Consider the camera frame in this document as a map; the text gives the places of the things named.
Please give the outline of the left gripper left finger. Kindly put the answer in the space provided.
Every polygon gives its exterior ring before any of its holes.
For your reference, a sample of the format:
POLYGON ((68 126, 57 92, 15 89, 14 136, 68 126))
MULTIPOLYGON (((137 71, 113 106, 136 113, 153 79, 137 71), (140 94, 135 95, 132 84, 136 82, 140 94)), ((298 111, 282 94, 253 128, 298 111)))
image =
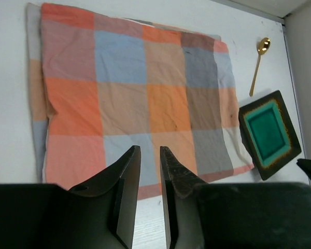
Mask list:
POLYGON ((141 150, 134 145, 69 190, 67 248, 132 248, 140 166, 141 150))

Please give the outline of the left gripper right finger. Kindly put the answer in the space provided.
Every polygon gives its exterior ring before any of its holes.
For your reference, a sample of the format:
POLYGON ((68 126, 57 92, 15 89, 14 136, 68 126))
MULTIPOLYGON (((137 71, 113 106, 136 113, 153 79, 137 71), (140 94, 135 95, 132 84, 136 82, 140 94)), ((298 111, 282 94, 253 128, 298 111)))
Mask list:
POLYGON ((194 188, 205 182, 160 147, 160 172, 167 248, 204 248, 194 188))

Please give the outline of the orange blue checkered cloth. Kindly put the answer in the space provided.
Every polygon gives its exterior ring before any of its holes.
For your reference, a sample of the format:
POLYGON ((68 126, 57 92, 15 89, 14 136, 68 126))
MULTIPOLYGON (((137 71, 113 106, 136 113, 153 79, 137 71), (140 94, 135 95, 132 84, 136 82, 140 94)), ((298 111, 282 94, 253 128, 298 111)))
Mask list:
POLYGON ((158 196, 160 147, 207 182, 253 168, 218 36, 27 4, 36 175, 70 189, 142 151, 138 198, 158 196))

